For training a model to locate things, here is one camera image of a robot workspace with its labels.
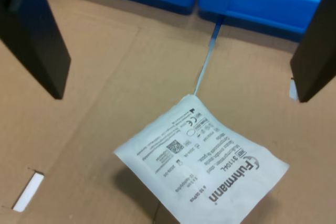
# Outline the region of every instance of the white strip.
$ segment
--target white strip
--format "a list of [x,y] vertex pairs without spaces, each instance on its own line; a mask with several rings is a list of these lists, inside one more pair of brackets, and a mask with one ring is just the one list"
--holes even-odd
[[296,90],[296,85],[294,80],[290,80],[290,86],[289,86],[289,97],[297,101],[298,98],[298,91]]
[[44,176],[42,174],[35,173],[33,175],[32,179],[29,181],[27,187],[20,196],[20,199],[13,207],[14,211],[22,212],[23,210],[25,210],[26,206],[29,204],[30,200],[36,193],[43,179]]
[[213,47],[210,46],[208,55],[205,58],[205,62],[204,62],[203,68],[202,68],[202,72],[201,72],[200,77],[198,78],[198,81],[197,81],[197,85],[196,85],[196,88],[195,88],[194,95],[197,95],[197,92],[198,92],[198,89],[199,89],[200,84],[202,82],[203,75],[205,73],[206,67],[208,66],[209,60],[211,58],[212,50],[213,50]]

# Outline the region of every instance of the brown cardboard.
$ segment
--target brown cardboard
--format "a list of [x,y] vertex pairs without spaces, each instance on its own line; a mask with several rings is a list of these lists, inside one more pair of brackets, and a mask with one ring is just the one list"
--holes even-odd
[[113,151],[193,92],[206,53],[140,31],[19,223],[149,223],[158,200]]
[[[72,57],[53,100],[0,44],[0,223],[151,223],[158,200],[114,149],[193,93],[213,23],[128,0],[49,0]],[[198,96],[289,172],[244,223],[334,223],[336,84],[289,98],[296,44],[223,26]],[[23,213],[10,208],[36,169]],[[157,224],[175,219],[161,205]]]
[[[72,57],[62,101],[52,99],[0,43],[0,111],[6,115],[0,118],[3,209],[13,206],[34,169],[48,174],[140,30],[161,35],[163,40],[162,35],[167,35],[206,48],[214,27],[197,15],[172,14],[126,0],[49,3]],[[193,62],[189,68],[197,76],[200,63]],[[8,219],[4,216],[1,212],[0,222]]]
[[199,98],[224,125],[290,164],[243,223],[334,223],[336,81],[300,104],[288,94],[295,44],[269,37],[260,45],[264,35],[222,29]]

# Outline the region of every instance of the white label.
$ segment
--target white label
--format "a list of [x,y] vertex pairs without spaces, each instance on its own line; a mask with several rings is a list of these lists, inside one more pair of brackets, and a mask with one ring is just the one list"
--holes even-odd
[[194,95],[115,154],[181,223],[240,223],[289,167],[223,126]]

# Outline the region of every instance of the white paper bag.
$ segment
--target white paper bag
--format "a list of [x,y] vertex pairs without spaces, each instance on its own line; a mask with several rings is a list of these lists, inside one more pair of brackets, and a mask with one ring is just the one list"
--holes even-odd
[[240,223],[288,165],[217,121],[194,95],[115,154],[181,223]]

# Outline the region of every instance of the ce mark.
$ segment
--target ce mark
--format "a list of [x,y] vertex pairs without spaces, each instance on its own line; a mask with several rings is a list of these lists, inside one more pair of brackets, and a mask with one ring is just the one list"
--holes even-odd
[[190,126],[193,126],[193,123],[196,123],[196,122],[197,122],[197,119],[196,119],[196,117],[194,117],[194,116],[192,116],[192,117],[190,118],[190,120],[186,121],[186,123],[188,123]]

